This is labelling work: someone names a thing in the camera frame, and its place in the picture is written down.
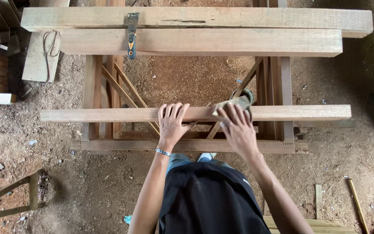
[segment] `blue jeans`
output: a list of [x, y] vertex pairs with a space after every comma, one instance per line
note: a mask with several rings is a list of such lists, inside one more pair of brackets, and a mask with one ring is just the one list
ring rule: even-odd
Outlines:
[[[229, 166], [226, 162], [223, 162], [218, 159], [209, 159], [208, 157], [201, 157], [199, 161], [197, 162], [208, 162], [216, 166], [228, 167], [228, 168], [234, 169], [233, 167]], [[169, 158], [167, 172], [165, 173], [165, 175], [167, 175], [167, 173], [174, 167], [184, 166], [190, 163], [194, 163], [194, 162], [192, 162], [185, 154], [181, 154], [181, 153], [171, 154], [171, 157]]]

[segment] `silver bracelet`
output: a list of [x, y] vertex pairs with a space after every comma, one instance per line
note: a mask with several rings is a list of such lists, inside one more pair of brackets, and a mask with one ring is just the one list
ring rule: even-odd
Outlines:
[[160, 150], [159, 148], [156, 148], [155, 151], [157, 151], [160, 154], [164, 154], [164, 155], [167, 155], [168, 157], [171, 157], [171, 153]]

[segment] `left hand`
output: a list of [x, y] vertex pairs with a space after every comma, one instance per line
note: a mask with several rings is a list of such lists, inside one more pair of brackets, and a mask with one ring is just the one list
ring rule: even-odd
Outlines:
[[184, 115], [190, 104], [164, 104], [158, 110], [158, 119], [160, 122], [160, 141], [157, 148], [165, 152], [172, 152], [175, 144], [190, 128], [197, 122], [191, 122], [182, 126]]

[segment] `hand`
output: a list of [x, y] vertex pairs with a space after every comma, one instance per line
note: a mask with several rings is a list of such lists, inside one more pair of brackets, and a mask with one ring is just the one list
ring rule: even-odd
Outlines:
[[255, 128], [249, 111], [243, 111], [239, 105], [233, 106], [231, 103], [228, 103], [227, 107], [231, 119], [223, 109], [219, 108], [217, 112], [223, 117], [220, 126], [230, 146], [246, 162], [252, 157], [262, 156], [256, 144]]
[[197, 122], [191, 122], [186, 126], [182, 126], [184, 115], [190, 104], [164, 104], [158, 110], [158, 119], [160, 122], [160, 141], [157, 148], [165, 152], [171, 153], [175, 144], [190, 128]]

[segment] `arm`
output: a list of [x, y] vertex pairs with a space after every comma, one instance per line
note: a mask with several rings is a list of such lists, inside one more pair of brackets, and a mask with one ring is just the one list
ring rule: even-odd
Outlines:
[[221, 127], [229, 144], [256, 178], [278, 230], [281, 233], [314, 233], [259, 152], [249, 112], [232, 104], [228, 104], [228, 109], [230, 118], [223, 109], [218, 109], [223, 117]]
[[[174, 145], [190, 128], [195, 125], [191, 122], [182, 126], [184, 114], [190, 104], [164, 104], [158, 111], [160, 122], [160, 141], [157, 148], [165, 152], [172, 152]], [[132, 214], [128, 233], [154, 233], [163, 203], [165, 172], [169, 157], [158, 152], [155, 153], [151, 168], [145, 178], [141, 193]]]

